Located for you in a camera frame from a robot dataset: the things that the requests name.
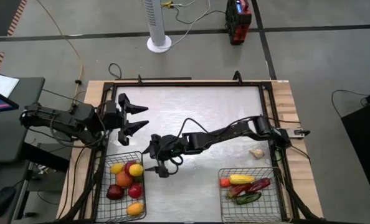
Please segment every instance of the red apple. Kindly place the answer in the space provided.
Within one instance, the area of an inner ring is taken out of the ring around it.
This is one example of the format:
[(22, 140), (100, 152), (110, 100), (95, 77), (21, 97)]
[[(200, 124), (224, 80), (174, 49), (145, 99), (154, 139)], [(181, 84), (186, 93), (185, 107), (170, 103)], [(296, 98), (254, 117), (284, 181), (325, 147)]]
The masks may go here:
[(129, 177), (132, 177), (131, 174), (130, 174), (130, 166), (136, 164), (135, 161), (128, 161), (125, 166), (124, 166), (124, 172), (129, 176)]
[(124, 190), (122, 187), (116, 184), (109, 186), (108, 192), (106, 193), (106, 198), (110, 200), (118, 200), (124, 196)]
[(128, 189), (128, 195), (131, 198), (139, 198), (142, 195), (142, 185), (140, 183), (133, 184), (130, 189)]

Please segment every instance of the wooden board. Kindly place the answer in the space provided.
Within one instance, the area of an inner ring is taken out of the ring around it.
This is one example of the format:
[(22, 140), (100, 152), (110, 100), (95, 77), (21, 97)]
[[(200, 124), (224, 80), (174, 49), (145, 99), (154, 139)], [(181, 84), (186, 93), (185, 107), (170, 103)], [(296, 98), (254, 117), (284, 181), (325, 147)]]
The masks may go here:
[[(122, 80), (122, 81), (89, 81), (87, 92), (85, 95), (84, 103), (90, 103), (93, 106), (98, 106), (102, 98), (102, 90), (105, 82), (117, 82), (117, 83), (137, 83), (135, 80)], [(237, 82), (237, 80), (148, 80), (143, 81), (143, 83), (156, 83), (156, 82), (167, 82), (167, 83), (179, 83), (179, 82)], [(244, 80), (244, 82), (267, 82), (266, 80)], [(275, 103), (277, 106), (277, 111), (280, 119), (287, 121), (298, 121), (298, 116), (295, 108), (295, 103), (293, 100), (292, 91), (290, 89), (290, 84), (288, 81), (271, 81), (273, 87), (273, 94), (275, 97)], [(269, 101), (267, 102), (267, 109), (270, 110)], [(296, 128), (299, 127), (298, 124), (294, 123), (280, 123), (283, 128)], [(297, 148), (306, 152), (305, 144), (303, 140), (293, 140), (292, 143)], [(83, 151), (80, 160), (77, 164), (77, 173), (75, 186), (73, 188), (74, 180), (74, 165), (81, 149), (74, 148), (72, 151), (72, 157), (70, 160), (70, 170), (69, 170), (69, 187), (67, 190), (67, 180), (65, 181), (62, 198), (60, 199), (59, 209), (57, 213), (57, 218), (61, 213), (65, 201), (67, 201), (66, 207), (63, 211), (62, 216), (64, 216), (70, 209), (70, 202), (72, 198), (72, 192), (74, 190), (73, 202), (78, 199), (84, 190), (85, 178), (87, 175), (89, 160), (90, 160), (90, 150), (86, 149)], [(310, 208), (310, 210), (319, 217), (322, 217), (322, 210), (318, 194), (316, 192), (316, 187), (314, 183), (314, 178), (312, 175), (311, 167), (308, 159), (301, 155), (300, 153), (288, 149), (287, 150), (288, 165), (290, 168), (293, 187), (297, 194), (301, 197), (304, 203)], [(92, 203), (91, 195), (88, 198), (87, 210), (85, 212), (85, 218), (91, 217)]]

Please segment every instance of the yellow corn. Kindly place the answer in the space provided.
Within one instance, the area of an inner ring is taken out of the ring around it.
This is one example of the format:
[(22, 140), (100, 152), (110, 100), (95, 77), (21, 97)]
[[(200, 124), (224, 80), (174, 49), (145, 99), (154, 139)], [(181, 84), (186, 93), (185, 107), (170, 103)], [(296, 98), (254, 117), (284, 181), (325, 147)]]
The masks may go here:
[(254, 177), (249, 175), (232, 174), (229, 176), (229, 182), (231, 184), (247, 184), (253, 181)]

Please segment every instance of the red power station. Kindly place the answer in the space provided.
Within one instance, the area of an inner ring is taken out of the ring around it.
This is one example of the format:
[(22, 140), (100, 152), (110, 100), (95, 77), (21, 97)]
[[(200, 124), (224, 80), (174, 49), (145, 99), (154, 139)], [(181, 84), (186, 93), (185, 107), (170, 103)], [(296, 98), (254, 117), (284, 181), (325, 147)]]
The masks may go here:
[(252, 23), (252, 12), (247, 0), (228, 0), (225, 21), (230, 43), (238, 45), (245, 42), (247, 31)]

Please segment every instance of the white tower fan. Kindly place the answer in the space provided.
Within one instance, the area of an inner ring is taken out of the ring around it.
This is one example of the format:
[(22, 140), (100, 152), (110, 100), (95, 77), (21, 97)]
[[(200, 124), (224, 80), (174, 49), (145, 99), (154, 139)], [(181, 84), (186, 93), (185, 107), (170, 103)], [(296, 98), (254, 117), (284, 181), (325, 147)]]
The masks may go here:
[(163, 53), (169, 50), (171, 39), (164, 33), (163, 13), (161, 11), (160, 0), (143, 0), (150, 38), (146, 43), (149, 50), (154, 53)]

